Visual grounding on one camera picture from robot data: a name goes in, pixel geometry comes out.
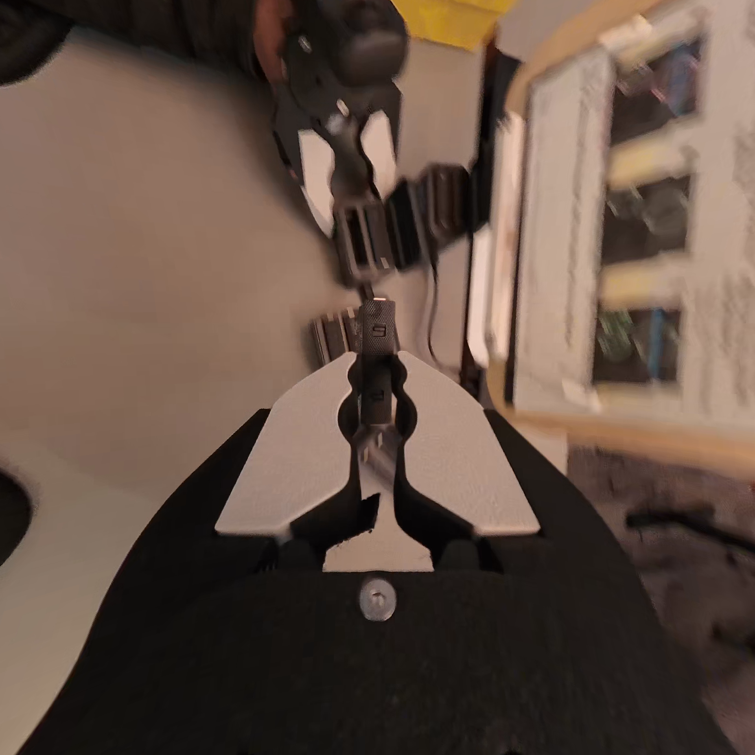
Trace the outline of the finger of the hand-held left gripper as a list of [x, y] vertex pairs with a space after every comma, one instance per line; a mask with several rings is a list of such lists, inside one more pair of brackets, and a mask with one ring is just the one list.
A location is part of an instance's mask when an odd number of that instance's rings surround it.
[[390, 119], [385, 112], [369, 115], [360, 133], [360, 145], [373, 192], [385, 201], [397, 183], [396, 148]]
[[335, 229], [335, 200], [331, 180], [335, 154], [331, 145], [312, 129], [297, 130], [301, 164], [301, 192], [318, 228], [327, 238]]

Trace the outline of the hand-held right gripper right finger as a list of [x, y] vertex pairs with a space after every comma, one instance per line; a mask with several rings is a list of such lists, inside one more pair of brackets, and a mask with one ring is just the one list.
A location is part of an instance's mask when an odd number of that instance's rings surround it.
[[440, 559], [449, 543], [541, 532], [482, 406], [409, 352], [392, 363], [400, 436], [393, 509], [401, 529]]

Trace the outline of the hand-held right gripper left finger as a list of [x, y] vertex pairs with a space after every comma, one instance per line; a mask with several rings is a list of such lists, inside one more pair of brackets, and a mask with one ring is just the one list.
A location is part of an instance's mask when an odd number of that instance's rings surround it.
[[374, 528], [379, 498], [363, 498], [354, 435], [356, 354], [328, 363], [270, 409], [215, 524], [221, 535], [299, 540], [317, 555]]

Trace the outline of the yellow plastic bin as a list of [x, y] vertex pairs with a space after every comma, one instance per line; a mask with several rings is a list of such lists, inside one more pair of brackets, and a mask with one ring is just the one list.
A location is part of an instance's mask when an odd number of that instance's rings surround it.
[[412, 39], [475, 51], [517, 1], [393, 1]]

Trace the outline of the person's left hand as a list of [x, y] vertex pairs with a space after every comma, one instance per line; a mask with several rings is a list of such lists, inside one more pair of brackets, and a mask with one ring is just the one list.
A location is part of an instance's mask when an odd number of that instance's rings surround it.
[[295, 11], [291, 1], [256, 1], [252, 41], [259, 68], [270, 84], [283, 78], [282, 48]]

